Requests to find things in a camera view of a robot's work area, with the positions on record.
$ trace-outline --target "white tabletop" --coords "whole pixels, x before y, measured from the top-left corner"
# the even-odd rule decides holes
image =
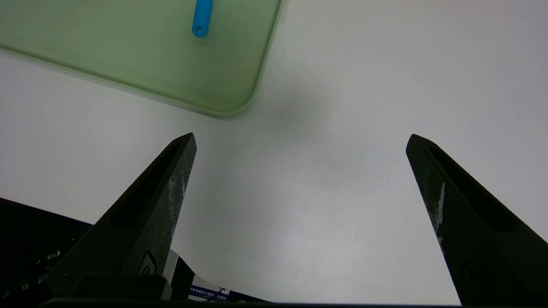
[[[548,238],[546,16],[544,0],[292,0],[250,108],[223,119],[0,55],[0,196],[94,223],[194,132],[173,249],[206,280],[458,304],[406,143],[438,143]]]

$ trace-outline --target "blue object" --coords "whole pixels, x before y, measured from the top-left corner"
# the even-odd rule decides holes
[[[212,8],[213,0],[196,0],[196,10],[194,11],[194,21],[192,22],[192,33],[196,37],[206,36]]]

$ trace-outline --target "blue handle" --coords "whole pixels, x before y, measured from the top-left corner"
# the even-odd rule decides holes
[[[206,36],[212,8],[213,0],[196,0],[196,10],[194,11],[194,21],[192,22],[192,33],[196,37]]]

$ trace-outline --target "green tray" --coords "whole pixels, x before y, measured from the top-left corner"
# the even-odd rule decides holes
[[[0,0],[0,48],[128,85],[214,115],[253,95],[281,0]]]

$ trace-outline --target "green plastic tray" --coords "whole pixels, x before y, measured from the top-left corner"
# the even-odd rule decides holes
[[[215,0],[192,34],[195,0],[0,0],[0,48],[214,115],[253,95],[281,0]]]

